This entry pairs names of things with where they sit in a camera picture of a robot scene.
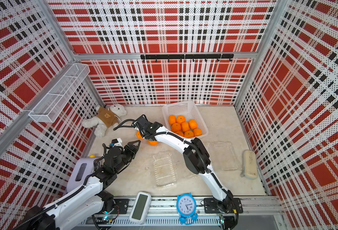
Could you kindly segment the orange front container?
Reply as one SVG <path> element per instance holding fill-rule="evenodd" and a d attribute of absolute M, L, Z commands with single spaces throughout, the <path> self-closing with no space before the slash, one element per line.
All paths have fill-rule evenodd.
<path fill-rule="evenodd" d="M 168 123 L 170 126 L 176 123 L 176 117 L 174 115 L 170 115 L 168 118 Z"/>
<path fill-rule="evenodd" d="M 181 131 L 182 131 L 183 133 L 185 133 L 185 132 L 187 132 L 187 131 L 189 131 L 189 130 L 190 130 L 189 123 L 187 123 L 187 122 L 182 122 L 182 123 L 181 123 Z"/>
<path fill-rule="evenodd" d="M 197 122 L 195 120 L 190 120 L 188 124 L 191 130 L 195 130 L 196 128 L 198 128 Z"/>
<path fill-rule="evenodd" d="M 184 116 L 177 116 L 176 117 L 176 122 L 181 124 L 183 122 L 186 122 L 186 118 Z"/>

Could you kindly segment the orange one container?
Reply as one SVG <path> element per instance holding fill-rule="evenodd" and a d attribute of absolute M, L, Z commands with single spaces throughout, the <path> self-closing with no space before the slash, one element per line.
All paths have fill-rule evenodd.
<path fill-rule="evenodd" d="M 178 132 L 181 131 L 181 124 L 180 123 L 173 123 L 171 126 L 172 132 Z"/>

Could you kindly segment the orange two container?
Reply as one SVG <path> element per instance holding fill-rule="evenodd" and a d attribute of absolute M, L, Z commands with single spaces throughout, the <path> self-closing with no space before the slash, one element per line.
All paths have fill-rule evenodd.
<path fill-rule="evenodd" d="M 184 134 L 181 132 L 181 131 L 177 131 L 175 132 L 177 135 L 181 136 L 181 137 L 184 137 Z"/>

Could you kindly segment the white plastic basket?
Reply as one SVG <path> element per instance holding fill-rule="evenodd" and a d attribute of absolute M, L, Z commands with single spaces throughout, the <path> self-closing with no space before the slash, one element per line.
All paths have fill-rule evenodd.
<path fill-rule="evenodd" d="M 168 104 L 162 107 L 165 127 L 185 137 L 203 138 L 209 131 L 193 101 Z"/>

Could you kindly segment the orange three container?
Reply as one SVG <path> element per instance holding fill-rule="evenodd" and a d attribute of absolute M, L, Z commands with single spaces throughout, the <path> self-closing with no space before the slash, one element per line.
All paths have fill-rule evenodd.
<path fill-rule="evenodd" d="M 187 139 L 194 138 L 194 132 L 191 131 L 191 130 L 188 130 L 188 131 L 184 132 L 184 137 L 187 138 Z"/>

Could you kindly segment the clear clamshell container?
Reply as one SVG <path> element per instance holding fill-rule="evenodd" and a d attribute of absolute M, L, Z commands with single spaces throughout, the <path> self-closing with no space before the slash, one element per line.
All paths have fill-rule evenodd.
<path fill-rule="evenodd" d="M 138 139 L 140 139 L 140 140 L 145 140 L 145 141 L 147 141 L 151 146 L 156 146 L 157 144 L 158 144 L 158 141 L 150 141 L 150 140 L 146 140 L 146 139 L 144 139 L 142 136 L 141 136 L 141 134 L 140 134 L 140 132 L 139 131 L 137 131 L 136 132 L 136 137 L 138 138 Z"/>
<path fill-rule="evenodd" d="M 153 155 L 153 175 L 157 187 L 172 186 L 177 182 L 171 152 L 165 151 Z"/>
<path fill-rule="evenodd" d="M 233 145 L 229 141 L 208 142 L 206 149 L 215 170 L 235 171 L 240 170 L 240 163 L 235 154 Z"/>

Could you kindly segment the orange four container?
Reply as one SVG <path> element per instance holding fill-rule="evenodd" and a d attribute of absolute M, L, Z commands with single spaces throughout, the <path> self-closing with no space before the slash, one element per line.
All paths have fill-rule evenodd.
<path fill-rule="evenodd" d="M 195 129 L 193 130 L 193 133 L 194 133 L 194 136 L 195 136 L 195 137 L 198 137 L 198 136 L 201 136 L 201 135 L 202 135 L 202 130 L 199 129 L 199 128 L 195 128 Z"/>

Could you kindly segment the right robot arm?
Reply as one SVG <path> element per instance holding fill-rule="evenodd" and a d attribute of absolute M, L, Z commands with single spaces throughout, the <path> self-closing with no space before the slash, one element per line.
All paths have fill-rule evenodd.
<path fill-rule="evenodd" d="M 239 213 L 234 195 L 217 177 L 211 164 L 210 155 L 199 138 L 187 139 L 166 129 L 158 122 L 151 123 L 145 115 L 132 122 L 141 137 L 149 141 L 164 143 L 183 155 L 189 171 L 198 174 L 209 187 L 217 209 L 221 213 Z"/>

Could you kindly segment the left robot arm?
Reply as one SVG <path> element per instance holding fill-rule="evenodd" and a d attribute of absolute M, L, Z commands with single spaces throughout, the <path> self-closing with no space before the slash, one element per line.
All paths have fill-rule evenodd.
<path fill-rule="evenodd" d="M 104 147 L 103 164 L 85 177 L 81 186 L 44 207 L 34 206 L 25 215 L 17 230 L 71 230 L 84 219 L 114 208 L 113 195 L 107 192 L 119 175 L 135 158 L 141 141 L 124 147 L 115 139 Z"/>

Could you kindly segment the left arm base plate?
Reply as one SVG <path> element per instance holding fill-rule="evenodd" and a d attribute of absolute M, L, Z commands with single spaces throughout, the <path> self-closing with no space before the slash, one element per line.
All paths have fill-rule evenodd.
<path fill-rule="evenodd" d="M 112 215 L 118 214 L 119 215 L 124 215 L 127 213 L 128 210 L 128 205 L 129 205 L 129 199 L 128 198 L 114 198 L 114 206 L 113 210 L 111 212 Z"/>

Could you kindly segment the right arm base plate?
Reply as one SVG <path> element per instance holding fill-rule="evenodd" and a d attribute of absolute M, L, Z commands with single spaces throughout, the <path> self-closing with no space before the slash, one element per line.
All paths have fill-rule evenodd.
<path fill-rule="evenodd" d="M 204 198 L 201 202 L 202 206 L 204 207 L 204 211 L 206 214 L 220 214 L 225 213 L 222 212 L 217 205 L 217 201 L 214 198 Z M 243 213 L 243 206 L 241 203 L 240 198 L 234 198 L 234 202 L 231 203 L 232 207 L 230 208 L 230 213 L 235 214 L 235 211 L 238 214 Z"/>

